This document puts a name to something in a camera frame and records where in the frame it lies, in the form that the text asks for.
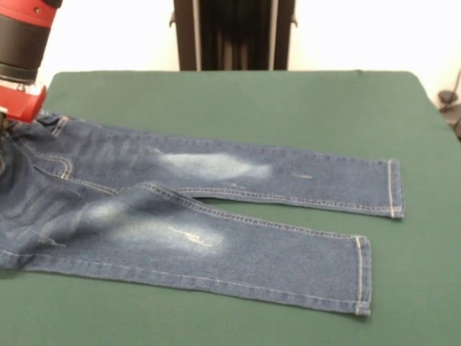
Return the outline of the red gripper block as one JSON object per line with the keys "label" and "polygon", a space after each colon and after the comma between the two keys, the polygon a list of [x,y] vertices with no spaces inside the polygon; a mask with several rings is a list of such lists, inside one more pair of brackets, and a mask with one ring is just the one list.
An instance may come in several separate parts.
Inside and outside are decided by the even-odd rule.
{"label": "red gripper block", "polygon": [[1,83],[1,113],[9,120],[31,123],[46,97],[42,84]]}

